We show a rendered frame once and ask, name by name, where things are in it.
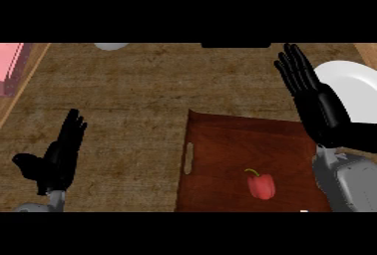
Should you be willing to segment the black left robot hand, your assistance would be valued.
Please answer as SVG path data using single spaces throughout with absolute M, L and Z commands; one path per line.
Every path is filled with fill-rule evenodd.
M 77 109 L 70 109 L 56 140 L 43 156 L 16 153 L 12 161 L 22 176 L 37 183 L 37 194 L 46 196 L 52 191 L 65 191 L 73 182 L 77 169 L 78 152 L 87 123 Z

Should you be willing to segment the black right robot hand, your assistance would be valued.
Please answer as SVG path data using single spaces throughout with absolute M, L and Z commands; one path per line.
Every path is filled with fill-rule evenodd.
M 377 153 L 377 124 L 351 120 L 340 97 L 319 81 L 296 44 L 285 43 L 274 67 L 293 97 L 300 122 L 319 147 L 346 147 Z

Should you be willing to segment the white plate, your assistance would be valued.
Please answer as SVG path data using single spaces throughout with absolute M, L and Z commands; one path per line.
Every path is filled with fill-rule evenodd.
M 377 125 L 377 70 L 352 61 L 328 61 L 314 69 L 337 97 L 334 115 L 352 123 Z

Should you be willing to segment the dark brown wooden tray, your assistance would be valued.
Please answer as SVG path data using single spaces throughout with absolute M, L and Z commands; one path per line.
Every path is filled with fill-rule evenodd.
M 327 212 L 314 154 L 302 123 L 189 112 L 176 211 Z M 257 173 L 274 179 L 268 200 L 249 191 Z

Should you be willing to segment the red bell pepper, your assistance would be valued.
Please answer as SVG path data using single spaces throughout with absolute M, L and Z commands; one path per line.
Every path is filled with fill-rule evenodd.
M 254 169 L 249 168 L 247 187 L 254 198 L 268 200 L 275 195 L 275 183 L 271 174 L 260 174 Z

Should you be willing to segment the pink object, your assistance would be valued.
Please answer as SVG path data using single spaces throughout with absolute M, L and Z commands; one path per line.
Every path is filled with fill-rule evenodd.
M 31 43 L 0 43 L 0 97 L 15 96 L 31 47 Z

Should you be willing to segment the pale grey round object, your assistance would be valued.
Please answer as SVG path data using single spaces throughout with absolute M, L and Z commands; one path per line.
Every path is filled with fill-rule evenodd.
M 129 43 L 95 43 L 95 46 L 104 51 L 115 51 L 124 48 Z

